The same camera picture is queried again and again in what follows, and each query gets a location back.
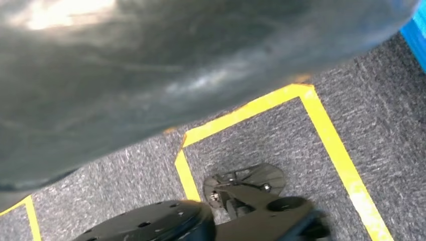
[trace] gray carpet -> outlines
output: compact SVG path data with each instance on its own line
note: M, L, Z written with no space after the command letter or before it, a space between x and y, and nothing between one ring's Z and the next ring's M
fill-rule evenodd
M394 240L426 240L426 78L401 36L310 82ZM43 240L68 241L126 210L183 198L175 156L183 133L205 121L111 154L34 194ZM198 188L217 171L277 165L287 178L282 195L314 200L328 212L336 240L370 240L297 99L184 151ZM218 222L227 220L217 213ZM1 241L31 240L23 214L0 217Z

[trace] screw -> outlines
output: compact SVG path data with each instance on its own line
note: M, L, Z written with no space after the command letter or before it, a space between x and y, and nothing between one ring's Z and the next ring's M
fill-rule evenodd
M212 192L210 194L210 200L212 200L212 201L219 201L219 194L217 192Z
M263 189L265 189L265 191L270 192L271 191L271 185L269 185L268 183L263 184Z

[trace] blue object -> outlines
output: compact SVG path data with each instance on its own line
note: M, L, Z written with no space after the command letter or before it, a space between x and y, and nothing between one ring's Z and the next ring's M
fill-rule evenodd
M401 33L426 71L426 1L422 1L413 18L401 29Z

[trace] yellow tape square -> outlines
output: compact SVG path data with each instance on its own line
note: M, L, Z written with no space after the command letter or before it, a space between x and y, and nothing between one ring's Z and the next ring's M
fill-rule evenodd
M299 97L372 241L393 241L313 85L292 84L185 133L175 166L187 199L201 201L183 148Z

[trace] black plastic part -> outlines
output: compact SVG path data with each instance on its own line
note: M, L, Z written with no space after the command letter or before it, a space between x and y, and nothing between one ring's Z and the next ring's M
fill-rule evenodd
M74 241L212 241L216 228L210 208L193 201L167 201L109 219Z
M218 200L212 200L211 195L220 192L218 187L228 185L246 185L278 195L285 186L285 179L281 169L267 163L208 177L204 181L203 192L211 207L226 207L229 199L226 193L220 193Z
M261 164L209 179L210 184L216 180L217 185L210 188L231 218L218 226L207 205L168 201L114 217L74 241L328 240L330 229L312 202L302 197L279 197L272 193L273 188L262 188L265 181L283 185L278 177L282 175L278 175L277 168Z

